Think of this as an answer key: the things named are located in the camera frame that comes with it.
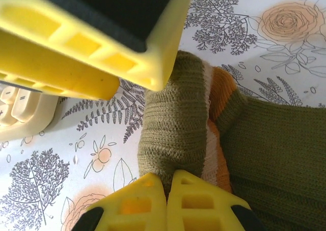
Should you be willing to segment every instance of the knit fabric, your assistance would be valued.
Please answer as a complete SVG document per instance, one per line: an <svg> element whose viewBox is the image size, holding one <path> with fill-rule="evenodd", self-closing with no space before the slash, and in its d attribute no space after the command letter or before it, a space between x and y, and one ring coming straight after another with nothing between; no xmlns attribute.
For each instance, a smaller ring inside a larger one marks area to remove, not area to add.
<svg viewBox="0 0 326 231"><path fill-rule="evenodd" d="M208 122L212 71L196 56L179 51L165 89L145 93L139 172L160 176L167 197L177 169L231 191L219 132Z"/></svg>
<svg viewBox="0 0 326 231"><path fill-rule="evenodd" d="M210 100L234 193L268 230L326 230L326 110L244 96L219 68Z"/></svg>

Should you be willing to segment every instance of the patterned surface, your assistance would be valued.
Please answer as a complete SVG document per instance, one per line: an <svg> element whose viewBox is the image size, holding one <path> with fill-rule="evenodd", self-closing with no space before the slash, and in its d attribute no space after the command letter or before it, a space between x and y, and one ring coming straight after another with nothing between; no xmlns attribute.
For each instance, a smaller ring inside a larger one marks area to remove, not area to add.
<svg viewBox="0 0 326 231"><path fill-rule="evenodd" d="M326 0L192 0L180 48L229 71L241 91L325 107ZM38 135L0 144L0 229L68 231L90 204L138 177L144 91L62 98Z"/></svg>

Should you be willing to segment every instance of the tree illustration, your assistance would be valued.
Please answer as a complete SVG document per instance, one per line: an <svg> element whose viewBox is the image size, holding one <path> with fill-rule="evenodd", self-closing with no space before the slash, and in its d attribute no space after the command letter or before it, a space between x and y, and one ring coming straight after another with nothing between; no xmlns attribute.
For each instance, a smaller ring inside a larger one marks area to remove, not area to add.
<svg viewBox="0 0 326 231"><path fill-rule="evenodd" d="M192 0L184 28L200 27L193 39L199 50L213 53L231 46L231 54L243 54L255 44L257 36L248 33L247 15L234 13L239 0Z"/></svg>
<svg viewBox="0 0 326 231"><path fill-rule="evenodd" d="M12 184L0 199L0 215L8 230L39 230L46 225L45 210L55 203L69 175L69 163L49 149L14 165L9 176Z"/></svg>
<svg viewBox="0 0 326 231"><path fill-rule="evenodd" d="M144 88L132 82L121 79L116 95L108 101L80 100L65 112L62 119L85 109L92 109L83 121L77 125L78 131L99 123L126 125L123 142L143 125L145 108Z"/></svg>

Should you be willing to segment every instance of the green knit sock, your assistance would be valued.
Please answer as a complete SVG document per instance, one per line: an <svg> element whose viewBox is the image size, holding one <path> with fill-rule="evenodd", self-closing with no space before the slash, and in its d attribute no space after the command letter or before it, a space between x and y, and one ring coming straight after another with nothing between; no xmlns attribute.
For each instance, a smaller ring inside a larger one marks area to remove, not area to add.
<svg viewBox="0 0 326 231"><path fill-rule="evenodd" d="M326 230L326 110L262 102L222 69L214 77L210 118L234 193L268 230Z"/></svg>
<svg viewBox="0 0 326 231"><path fill-rule="evenodd" d="M161 177L166 196L175 170L201 176L206 152L205 79L202 61L179 51L173 73L163 91L147 91L138 149L140 176Z"/></svg>

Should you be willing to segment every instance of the flower illustration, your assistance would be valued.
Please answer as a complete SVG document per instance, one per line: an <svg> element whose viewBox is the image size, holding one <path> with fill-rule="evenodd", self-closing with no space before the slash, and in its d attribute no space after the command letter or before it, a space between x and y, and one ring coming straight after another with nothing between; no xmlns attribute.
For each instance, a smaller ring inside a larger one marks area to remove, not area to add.
<svg viewBox="0 0 326 231"><path fill-rule="evenodd" d="M98 202L105 196L102 194L89 194L87 196L81 197L76 204L71 201L71 210L69 209L69 214L67 215L61 231L71 231L74 225L77 223L79 218L86 212L86 209L93 203Z"/></svg>
<svg viewBox="0 0 326 231"><path fill-rule="evenodd" d="M258 33L279 44L304 40L319 31L324 24L323 14L316 5L286 3L264 12Z"/></svg>
<svg viewBox="0 0 326 231"><path fill-rule="evenodd" d="M107 144L107 146L115 146L117 143L111 142ZM84 179L87 177L88 173L90 172L91 169L93 169L94 172L100 172L103 170L104 166L106 163L109 162L112 153L111 150L107 147L104 147L105 145L105 135L102 138L102 141L100 143L100 146L97 146L96 141L93 141L93 150L94 153L91 153L91 156L94 157L88 164L86 171L84 173Z"/></svg>

